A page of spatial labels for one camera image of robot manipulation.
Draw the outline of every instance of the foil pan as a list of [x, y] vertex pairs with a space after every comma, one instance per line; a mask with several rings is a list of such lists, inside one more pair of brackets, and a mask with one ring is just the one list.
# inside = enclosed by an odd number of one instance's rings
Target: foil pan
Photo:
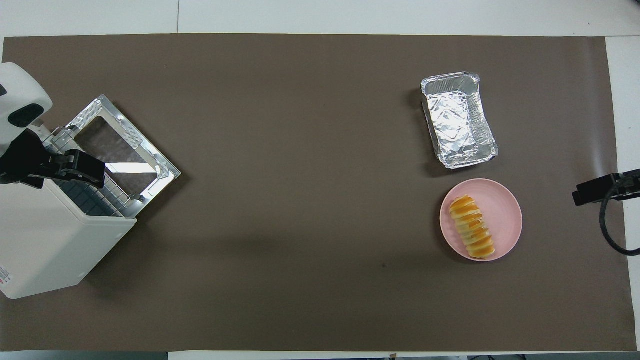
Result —
[[446, 168], [484, 163], [498, 155], [484, 117], [480, 77], [472, 72], [422, 80], [422, 107], [436, 156]]

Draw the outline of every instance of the white sticker label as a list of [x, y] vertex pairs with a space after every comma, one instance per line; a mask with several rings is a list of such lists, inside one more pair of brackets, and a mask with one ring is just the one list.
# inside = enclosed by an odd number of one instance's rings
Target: white sticker label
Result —
[[4, 288], [11, 281], [11, 274], [0, 265], [0, 288]]

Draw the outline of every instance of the brown table mat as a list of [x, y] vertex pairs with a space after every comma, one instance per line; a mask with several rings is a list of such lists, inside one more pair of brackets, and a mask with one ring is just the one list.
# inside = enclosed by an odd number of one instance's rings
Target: brown table mat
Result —
[[[636, 349], [627, 259], [571, 198], [616, 171], [603, 38], [6, 38], [3, 61], [50, 128], [106, 94], [183, 175], [80, 285], [0, 297], [0, 350]], [[450, 171], [419, 83], [463, 70], [500, 155]], [[493, 263], [438, 226], [475, 177], [524, 216]]]

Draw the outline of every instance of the black cable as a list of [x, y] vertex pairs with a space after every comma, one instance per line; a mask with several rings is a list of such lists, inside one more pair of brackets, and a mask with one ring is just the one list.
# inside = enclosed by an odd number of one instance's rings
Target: black cable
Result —
[[613, 241], [613, 239], [611, 238], [611, 235], [609, 235], [609, 230], [607, 230], [607, 223], [605, 221], [605, 215], [607, 214], [607, 204], [609, 203], [609, 200], [613, 196], [613, 193], [618, 189], [620, 185], [628, 181], [629, 181], [628, 178], [623, 177], [620, 180], [613, 183], [613, 185], [607, 192], [607, 195], [605, 195], [604, 199], [602, 199], [602, 204], [600, 205], [600, 230], [602, 231], [602, 235], [604, 236], [605, 240], [607, 240], [607, 243], [609, 243], [609, 245], [611, 245], [611, 247], [615, 251], [626, 256], [636, 256], [636, 255], [640, 255], [640, 248], [636, 250], [627, 250], [623, 247], [620, 247], [615, 241]]

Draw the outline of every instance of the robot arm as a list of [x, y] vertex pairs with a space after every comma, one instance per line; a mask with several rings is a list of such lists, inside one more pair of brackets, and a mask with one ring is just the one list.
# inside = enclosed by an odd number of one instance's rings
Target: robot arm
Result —
[[51, 106], [47, 93], [26, 71], [14, 63], [0, 64], [0, 184], [42, 188], [49, 178], [102, 188], [102, 161], [77, 149], [49, 152], [38, 135], [27, 129]]

